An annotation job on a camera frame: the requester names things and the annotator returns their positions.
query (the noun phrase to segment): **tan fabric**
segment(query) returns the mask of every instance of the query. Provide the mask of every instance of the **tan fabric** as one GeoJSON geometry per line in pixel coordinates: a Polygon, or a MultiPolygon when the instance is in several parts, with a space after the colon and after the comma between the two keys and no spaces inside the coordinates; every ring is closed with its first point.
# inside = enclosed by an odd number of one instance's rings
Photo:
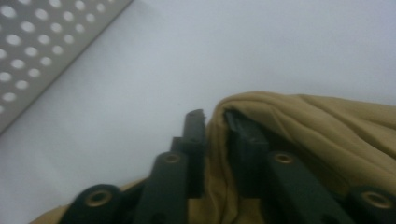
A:
{"type": "MultiPolygon", "coordinates": [[[[190,223],[263,223],[259,201],[236,194],[226,160],[227,109],[291,141],[328,189],[345,194],[352,186],[370,185],[396,195],[395,106],[249,92],[221,101],[208,124],[206,197],[190,201],[190,223]]],[[[60,214],[51,211],[33,223],[56,223],[60,214]]]]}

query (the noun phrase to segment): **hole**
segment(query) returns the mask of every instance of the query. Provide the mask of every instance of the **hole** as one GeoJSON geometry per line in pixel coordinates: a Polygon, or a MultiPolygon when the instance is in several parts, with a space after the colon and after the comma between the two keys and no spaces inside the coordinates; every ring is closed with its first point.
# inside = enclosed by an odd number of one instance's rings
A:
{"type": "Polygon", "coordinates": [[[24,5],[30,5],[31,0],[20,0],[20,3],[22,3],[24,5]]]}
{"type": "Polygon", "coordinates": [[[59,23],[53,23],[50,25],[50,29],[55,33],[60,33],[62,31],[62,25],[59,23]]]}
{"type": "Polygon", "coordinates": [[[65,35],[64,36],[64,42],[67,44],[73,44],[74,43],[74,37],[72,35],[65,35]]]}
{"type": "Polygon", "coordinates": [[[82,11],[82,10],[85,9],[85,4],[84,4],[82,1],[77,1],[77,2],[75,3],[75,6],[76,6],[76,8],[77,8],[78,10],[80,10],[80,11],[82,11]]]}
{"type": "Polygon", "coordinates": [[[85,204],[89,207],[98,207],[110,202],[111,198],[112,195],[108,190],[99,189],[88,195],[85,204]]]}
{"type": "Polygon", "coordinates": [[[38,69],[32,68],[27,72],[27,75],[29,75],[29,77],[39,77],[41,72],[38,69]]]}
{"type": "Polygon", "coordinates": [[[90,22],[90,23],[95,22],[95,16],[93,16],[93,14],[91,14],[91,13],[88,14],[85,18],[86,18],[87,21],[90,22]]]}
{"type": "Polygon", "coordinates": [[[42,21],[46,21],[49,18],[47,11],[41,8],[35,11],[35,15],[42,21]]]}
{"type": "Polygon", "coordinates": [[[64,53],[64,49],[61,46],[54,46],[52,48],[52,52],[57,55],[61,55],[64,53]]]}
{"type": "Polygon", "coordinates": [[[52,64],[52,59],[49,57],[44,57],[40,60],[41,64],[44,66],[50,66],[52,64]]]}
{"type": "Polygon", "coordinates": [[[74,19],[73,13],[71,13],[71,12],[69,12],[69,11],[66,11],[66,12],[64,13],[64,19],[65,19],[66,21],[72,21],[72,20],[74,19]]]}
{"type": "Polygon", "coordinates": [[[12,76],[10,73],[7,73],[7,72],[0,73],[0,82],[8,82],[11,79],[12,79],[12,76]]]}
{"type": "Polygon", "coordinates": [[[84,33],[85,32],[85,28],[84,28],[83,25],[77,24],[76,25],[76,31],[79,32],[79,33],[84,33]]]}
{"type": "Polygon", "coordinates": [[[180,157],[177,154],[170,154],[166,156],[164,159],[167,163],[175,163],[180,161],[180,157]]]}
{"type": "Polygon", "coordinates": [[[275,160],[280,162],[280,163],[285,163],[289,164],[293,162],[293,157],[287,155],[287,154],[282,154],[282,153],[277,153],[275,155],[275,160]]]}
{"type": "Polygon", "coordinates": [[[1,14],[7,18],[15,18],[17,17],[17,12],[14,10],[14,8],[9,7],[9,6],[2,6],[0,8],[1,14]]]}
{"type": "Polygon", "coordinates": [[[25,63],[21,59],[15,59],[15,60],[12,60],[11,66],[13,66],[16,69],[22,69],[22,68],[24,68],[25,63]]]}
{"type": "Polygon", "coordinates": [[[22,90],[23,91],[23,90],[26,90],[29,87],[29,83],[27,81],[20,80],[20,81],[17,81],[17,83],[15,83],[15,87],[18,90],[22,90]]]}
{"type": "Polygon", "coordinates": [[[56,7],[56,8],[59,8],[59,7],[62,6],[61,1],[59,1],[59,0],[49,0],[49,4],[50,4],[52,7],[56,7]]]}
{"type": "Polygon", "coordinates": [[[335,217],[332,217],[330,215],[323,215],[320,221],[324,224],[340,224],[340,222],[335,217]]]}
{"type": "Polygon", "coordinates": [[[164,213],[156,213],[151,217],[151,224],[165,224],[166,215],[164,213]]]}
{"type": "Polygon", "coordinates": [[[390,209],[393,204],[392,201],[386,198],[385,196],[373,192],[373,191],[366,191],[364,192],[361,197],[369,203],[371,206],[381,208],[381,209],[390,209]]]}
{"type": "Polygon", "coordinates": [[[17,99],[17,95],[15,95],[15,93],[7,92],[7,93],[3,94],[3,100],[6,102],[13,102],[16,99],[17,99]]]}
{"type": "Polygon", "coordinates": [[[37,53],[38,53],[37,49],[35,49],[33,47],[28,47],[25,49],[25,54],[27,56],[35,57],[37,55],[37,53]]]}
{"type": "Polygon", "coordinates": [[[38,42],[40,42],[43,45],[48,45],[50,43],[50,37],[47,35],[40,35],[38,37],[38,42]]]}
{"type": "Polygon", "coordinates": [[[8,42],[8,44],[14,45],[14,46],[17,46],[17,45],[21,44],[21,39],[17,35],[8,35],[6,37],[6,41],[8,42]]]}
{"type": "Polygon", "coordinates": [[[7,53],[5,50],[0,49],[0,59],[4,59],[7,57],[7,53]]]}
{"type": "Polygon", "coordinates": [[[27,33],[32,33],[35,30],[35,26],[29,21],[24,21],[23,23],[21,23],[21,28],[24,32],[27,33]]]}
{"type": "Polygon", "coordinates": [[[102,3],[99,3],[99,4],[96,6],[96,9],[97,9],[99,12],[105,12],[105,5],[103,5],[102,3]]]}

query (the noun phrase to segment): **white table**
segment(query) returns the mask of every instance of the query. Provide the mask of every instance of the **white table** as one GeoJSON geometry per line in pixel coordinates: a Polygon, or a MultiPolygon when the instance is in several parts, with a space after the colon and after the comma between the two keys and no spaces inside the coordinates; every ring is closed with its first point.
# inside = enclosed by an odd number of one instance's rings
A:
{"type": "Polygon", "coordinates": [[[235,93],[396,105],[395,22],[391,0],[134,1],[0,136],[0,223],[148,175],[235,93]]]}

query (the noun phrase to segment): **black mechanical part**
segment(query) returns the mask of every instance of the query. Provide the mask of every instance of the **black mechanical part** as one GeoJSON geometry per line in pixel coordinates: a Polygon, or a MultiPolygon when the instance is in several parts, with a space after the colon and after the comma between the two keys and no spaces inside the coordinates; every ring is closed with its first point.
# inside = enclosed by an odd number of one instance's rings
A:
{"type": "Polygon", "coordinates": [[[262,166],[270,147],[268,139],[257,122],[239,113],[227,111],[225,118],[230,127],[228,161],[238,192],[242,197],[260,198],[262,166]]]}
{"type": "Polygon", "coordinates": [[[271,185],[287,223],[355,223],[300,160],[284,151],[267,154],[266,183],[271,185]]]}
{"type": "Polygon", "coordinates": [[[60,224],[120,223],[121,193],[111,185],[96,185],[80,193],[60,224]]]}
{"type": "Polygon", "coordinates": [[[382,189],[362,186],[352,189],[345,209],[361,224],[395,224],[396,197],[382,189]]]}
{"type": "Polygon", "coordinates": [[[136,208],[134,224],[187,223],[188,157],[166,152],[157,157],[136,208]]]}
{"type": "Polygon", "coordinates": [[[186,115],[183,136],[174,138],[171,148],[171,151],[182,152],[189,158],[189,198],[200,198],[204,194],[205,147],[205,115],[198,109],[186,115]]]}

